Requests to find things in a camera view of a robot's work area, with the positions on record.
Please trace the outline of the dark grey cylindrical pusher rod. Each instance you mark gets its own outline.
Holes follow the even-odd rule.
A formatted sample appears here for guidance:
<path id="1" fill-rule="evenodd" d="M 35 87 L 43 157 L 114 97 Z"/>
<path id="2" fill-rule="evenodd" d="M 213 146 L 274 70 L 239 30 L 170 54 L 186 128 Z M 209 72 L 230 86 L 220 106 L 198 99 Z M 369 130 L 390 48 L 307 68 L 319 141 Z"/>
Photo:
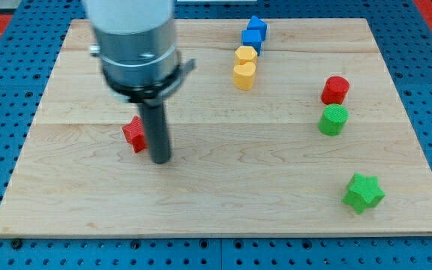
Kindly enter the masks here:
<path id="1" fill-rule="evenodd" d="M 170 160 L 172 152 L 164 105 L 149 106 L 141 103 L 138 110 L 151 160 L 156 164 L 165 164 Z"/>

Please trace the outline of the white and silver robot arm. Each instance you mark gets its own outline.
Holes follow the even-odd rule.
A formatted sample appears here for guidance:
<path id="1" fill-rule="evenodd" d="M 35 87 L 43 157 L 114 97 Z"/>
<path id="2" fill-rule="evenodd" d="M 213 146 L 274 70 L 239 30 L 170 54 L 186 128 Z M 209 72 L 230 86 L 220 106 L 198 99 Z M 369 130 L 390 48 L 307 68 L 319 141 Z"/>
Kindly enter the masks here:
<path id="1" fill-rule="evenodd" d="M 172 156 L 164 101 L 195 68 L 182 62 L 172 0 L 84 0 L 108 86 L 136 104 L 151 159 L 165 164 Z"/>

